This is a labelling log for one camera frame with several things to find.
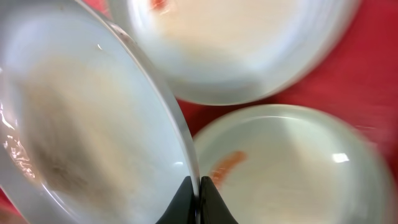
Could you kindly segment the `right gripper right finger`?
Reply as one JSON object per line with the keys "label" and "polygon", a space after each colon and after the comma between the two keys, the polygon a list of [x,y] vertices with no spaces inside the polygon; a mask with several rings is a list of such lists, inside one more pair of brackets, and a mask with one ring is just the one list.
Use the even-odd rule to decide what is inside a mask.
{"label": "right gripper right finger", "polygon": [[201,178],[200,223],[238,224],[224,203],[212,179],[208,176]]}

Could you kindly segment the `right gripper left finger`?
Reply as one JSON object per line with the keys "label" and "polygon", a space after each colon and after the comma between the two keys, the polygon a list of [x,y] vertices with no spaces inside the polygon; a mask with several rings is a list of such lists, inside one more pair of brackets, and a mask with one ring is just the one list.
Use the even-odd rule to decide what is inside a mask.
{"label": "right gripper left finger", "polygon": [[196,224],[196,201],[192,180],[186,176],[156,224]]}

